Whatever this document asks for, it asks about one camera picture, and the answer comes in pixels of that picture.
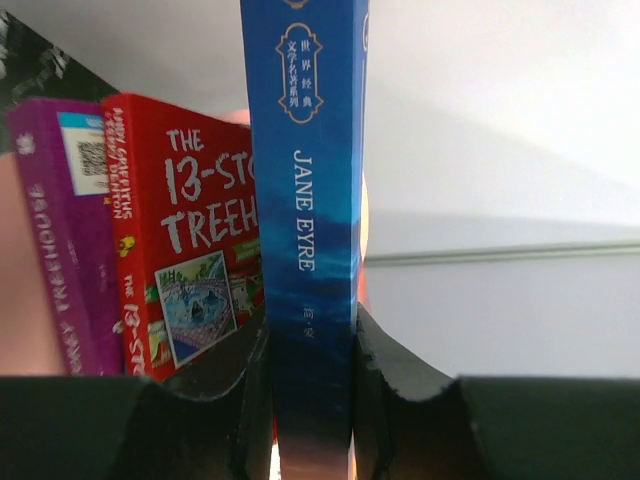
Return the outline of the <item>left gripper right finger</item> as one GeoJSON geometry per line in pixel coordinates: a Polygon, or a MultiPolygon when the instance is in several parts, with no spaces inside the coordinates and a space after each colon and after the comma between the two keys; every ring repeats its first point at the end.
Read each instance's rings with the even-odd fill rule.
{"type": "Polygon", "coordinates": [[[632,379],[451,378],[357,318],[354,436],[361,479],[635,479],[632,379]]]}

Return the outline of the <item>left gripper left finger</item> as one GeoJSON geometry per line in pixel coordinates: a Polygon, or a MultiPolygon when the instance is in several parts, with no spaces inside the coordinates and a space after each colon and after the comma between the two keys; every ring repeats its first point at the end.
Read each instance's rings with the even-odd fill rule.
{"type": "Polygon", "coordinates": [[[266,479],[273,410],[262,313],[164,382],[5,376],[5,479],[266,479]]]}

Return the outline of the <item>13-Storey Treehouse red book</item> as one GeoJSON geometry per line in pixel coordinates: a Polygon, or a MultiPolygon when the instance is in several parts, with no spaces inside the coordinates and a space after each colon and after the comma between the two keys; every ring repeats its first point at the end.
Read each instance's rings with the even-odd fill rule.
{"type": "Polygon", "coordinates": [[[126,370],[160,382],[263,304],[251,134],[138,94],[102,108],[126,370]]]}

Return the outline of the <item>purple paperback book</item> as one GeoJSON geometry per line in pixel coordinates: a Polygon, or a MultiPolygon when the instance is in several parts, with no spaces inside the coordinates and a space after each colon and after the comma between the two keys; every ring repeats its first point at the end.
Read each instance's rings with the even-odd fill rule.
{"type": "Polygon", "coordinates": [[[121,375],[101,107],[31,98],[9,111],[7,126],[67,371],[121,375]]]}

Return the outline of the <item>Jane Eyre blue book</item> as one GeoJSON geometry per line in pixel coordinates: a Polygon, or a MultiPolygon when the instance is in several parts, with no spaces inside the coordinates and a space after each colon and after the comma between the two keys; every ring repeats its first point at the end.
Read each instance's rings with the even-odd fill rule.
{"type": "Polygon", "coordinates": [[[240,5],[285,479],[346,479],[369,5],[240,5]]]}

